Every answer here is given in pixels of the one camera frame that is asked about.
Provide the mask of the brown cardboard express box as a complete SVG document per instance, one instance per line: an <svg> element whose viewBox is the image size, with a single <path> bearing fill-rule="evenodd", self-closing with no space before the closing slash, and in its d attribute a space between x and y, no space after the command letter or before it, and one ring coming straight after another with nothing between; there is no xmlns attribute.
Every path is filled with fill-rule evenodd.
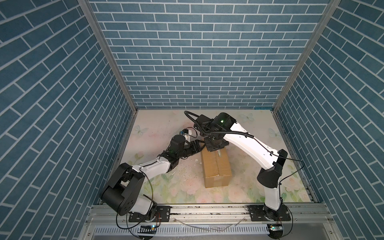
<svg viewBox="0 0 384 240"><path fill-rule="evenodd" d="M227 150L221 149L222 157L219 158L218 152L209 152L204 148L202 154L203 175L205 188L226 187L232 179Z"/></svg>

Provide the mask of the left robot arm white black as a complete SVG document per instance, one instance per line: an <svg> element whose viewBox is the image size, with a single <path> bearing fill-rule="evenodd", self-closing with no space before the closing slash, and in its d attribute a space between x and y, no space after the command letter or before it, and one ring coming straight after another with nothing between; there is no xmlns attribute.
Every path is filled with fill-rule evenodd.
<svg viewBox="0 0 384 240"><path fill-rule="evenodd" d="M156 214L157 203L152 197L140 195L144 181L172 171L180 159L200 153L204 147L202 140L188 142L184 135L175 135L155 160L135 166L120 164L101 191L100 199L120 216L136 213L149 221Z"/></svg>

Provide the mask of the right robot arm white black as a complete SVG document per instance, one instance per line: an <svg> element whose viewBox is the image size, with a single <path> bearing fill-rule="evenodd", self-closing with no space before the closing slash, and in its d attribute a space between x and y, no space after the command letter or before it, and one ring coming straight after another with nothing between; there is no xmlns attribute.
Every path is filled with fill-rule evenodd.
<svg viewBox="0 0 384 240"><path fill-rule="evenodd" d="M288 153L262 143L226 113L204 120L200 124L200 131L205 141L211 142L211 149L218 148L221 142L232 143L261 166L257 180L264 187L265 210L277 212L282 204L279 182Z"/></svg>

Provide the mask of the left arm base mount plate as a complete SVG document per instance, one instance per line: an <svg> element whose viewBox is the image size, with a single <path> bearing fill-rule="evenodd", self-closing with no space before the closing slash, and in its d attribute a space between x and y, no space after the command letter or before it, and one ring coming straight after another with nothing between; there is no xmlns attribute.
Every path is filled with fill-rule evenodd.
<svg viewBox="0 0 384 240"><path fill-rule="evenodd" d="M171 215L171 206L156 206L152 207L150 211L143 215L140 213L129 213L130 223L141 223L141 222L169 222Z"/></svg>

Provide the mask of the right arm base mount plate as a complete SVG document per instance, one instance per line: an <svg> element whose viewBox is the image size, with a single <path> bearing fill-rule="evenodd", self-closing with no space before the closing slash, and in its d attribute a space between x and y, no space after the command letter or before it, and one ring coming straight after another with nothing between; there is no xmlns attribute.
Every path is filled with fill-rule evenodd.
<svg viewBox="0 0 384 240"><path fill-rule="evenodd" d="M281 204L278 210L270 209L266 205L249 205L246 209L250 213L252 222L284 222L292 220L289 208L284 204Z"/></svg>

